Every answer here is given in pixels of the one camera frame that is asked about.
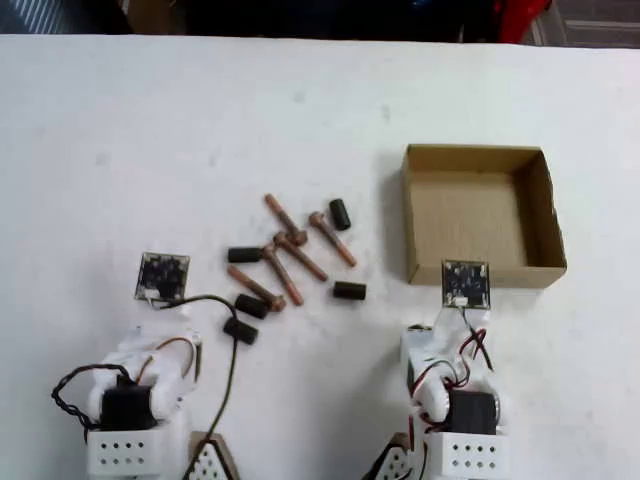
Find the open cardboard box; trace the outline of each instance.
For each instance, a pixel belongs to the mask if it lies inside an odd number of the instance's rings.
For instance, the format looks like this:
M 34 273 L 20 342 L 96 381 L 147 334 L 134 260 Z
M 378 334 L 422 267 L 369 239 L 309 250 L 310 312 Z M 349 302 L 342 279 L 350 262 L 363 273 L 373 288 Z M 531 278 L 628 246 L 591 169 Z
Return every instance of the open cardboard box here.
M 409 145 L 407 275 L 438 285 L 442 260 L 489 262 L 493 287 L 543 288 L 567 269 L 542 150 Z

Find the circuit board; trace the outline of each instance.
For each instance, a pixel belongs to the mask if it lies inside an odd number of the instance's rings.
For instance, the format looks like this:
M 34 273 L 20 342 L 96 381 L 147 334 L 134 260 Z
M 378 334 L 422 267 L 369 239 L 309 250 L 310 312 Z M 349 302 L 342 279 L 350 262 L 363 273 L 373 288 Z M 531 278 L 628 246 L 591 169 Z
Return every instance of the circuit board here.
M 189 261 L 190 257 L 185 255 L 143 253 L 135 298 L 165 301 L 183 298 Z
M 442 306 L 490 309 L 489 264 L 444 260 Z

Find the brass screw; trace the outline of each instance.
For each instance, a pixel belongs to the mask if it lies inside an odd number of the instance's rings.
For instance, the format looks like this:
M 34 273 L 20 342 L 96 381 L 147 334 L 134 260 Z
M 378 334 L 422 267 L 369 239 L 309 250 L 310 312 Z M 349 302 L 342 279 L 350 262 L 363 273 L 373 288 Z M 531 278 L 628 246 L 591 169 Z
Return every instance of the brass screw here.
M 280 263 L 280 260 L 276 257 L 276 247 L 273 244 L 267 245 L 262 249 L 262 255 L 264 259 L 269 262 L 269 265 L 273 267 L 273 270 L 276 272 L 280 282 L 289 293 L 293 303 L 298 306 L 302 305 L 304 303 L 304 299 L 293 283 L 293 280 L 291 280 L 291 277 Z
M 258 295 L 261 299 L 263 299 L 265 302 L 271 305 L 271 310 L 273 310 L 274 312 L 281 312 L 282 309 L 287 304 L 287 302 L 285 302 L 284 300 L 284 296 L 274 295 L 269 290 L 267 290 L 262 285 L 260 285 L 258 282 L 250 279 L 248 276 L 246 276 L 244 273 L 242 273 L 233 265 L 229 265 L 227 267 L 227 272 L 229 272 L 229 275 L 235 278 L 238 282 L 240 282 L 242 285 L 247 287 L 253 293 Z
M 271 211 L 276 214 L 282 224 L 287 228 L 289 236 L 291 237 L 291 241 L 295 245 L 300 246 L 307 243 L 307 232 L 305 232 L 304 230 L 300 230 L 298 226 L 293 223 L 293 220 L 291 220 L 291 217 L 287 215 L 287 212 L 285 212 L 282 206 L 278 203 L 276 197 L 274 197 L 270 193 L 267 193 L 264 196 L 264 201 L 267 202 L 267 205 L 269 206 Z
M 336 236 L 334 231 L 331 229 L 329 225 L 324 221 L 324 214 L 320 212 L 313 212 L 309 215 L 309 223 L 311 226 L 316 227 L 320 230 L 327 240 L 333 245 L 340 256 L 344 259 L 345 262 L 349 264 L 351 267 L 355 267 L 357 265 L 357 261 L 349 249 L 340 241 L 340 239 Z
M 293 243 L 289 241 L 287 235 L 284 232 L 278 233 L 275 237 L 273 237 L 273 243 L 276 246 L 285 249 L 289 252 L 293 257 L 296 258 L 302 265 L 306 267 L 318 280 L 322 282 L 326 282 L 329 278 L 328 275 L 322 270 L 316 263 L 311 260 L 307 255 L 296 247 Z

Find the white table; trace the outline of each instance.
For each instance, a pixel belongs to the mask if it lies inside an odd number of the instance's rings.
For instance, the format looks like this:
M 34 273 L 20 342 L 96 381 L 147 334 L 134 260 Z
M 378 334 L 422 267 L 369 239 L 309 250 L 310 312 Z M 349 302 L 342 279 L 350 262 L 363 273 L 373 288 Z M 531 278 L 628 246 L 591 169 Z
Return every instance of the white table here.
M 438 288 L 403 279 L 411 142 L 543 147 L 569 269 L 546 291 L 495 291 L 488 340 L 514 478 L 637 478 L 640 52 L 8 36 L 0 62 L 3 478 L 82 477 L 81 428 L 51 388 L 158 318 L 132 299 L 141 252 L 191 255 L 189 294 L 235 296 L 224 252 L 276 231 L 265 192 L 301 223 L 345 199 L 359 267 L 315 232 L 307 251 L 368 298 L 338 304 L 283 257 L 306 304 L 240 349 L 220 431 L 245 479 L 360 478 L 405 429 L 402 327 L 439 311 Z M 220 307 L 188 314 L 205 340 L 191 399 L 204 429 L 230 342 Z

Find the black rubber cylinder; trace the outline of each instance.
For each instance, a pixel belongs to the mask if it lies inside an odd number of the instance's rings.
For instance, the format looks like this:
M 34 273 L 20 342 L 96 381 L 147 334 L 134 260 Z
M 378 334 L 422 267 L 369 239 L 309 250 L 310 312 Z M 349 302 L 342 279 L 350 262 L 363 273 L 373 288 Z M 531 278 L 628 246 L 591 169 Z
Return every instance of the black rubber cylinder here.
M 333 286 L 333 296 L 348 300 L 364 300 L 367 296 L 367 286 L 363 283 L 336 282 Z
M 229 263 L 259 262 L 262 260 L 260 247 L 233 247 L 227 252 Z
M 241 293 L 238 295 L 238 298 L 236 298 L 235 307 L 241 312 L 260 319 L 266 317 L 267 313 L 269 313 L 269 305 L 267 302 L 259 298 L 250 297 L 244 293 Z
M 247 325 L 240 320 L 236 320 L 231 317 L 224 324 L 222 329 L 227 335 L 231 335 L 233 338 L 240 342 L 244 342 L 247 345 L 253 345 L 258 338 L 258 330 L 251 325 Z
M 347 207 L 344 206 L 341 198 L 331 200 L 329 202 L 329 210 L 331 211 L 331 218 L 333 219 L 333 225 L 336 227 L 336 230 L 346 230 L 351 226 Z

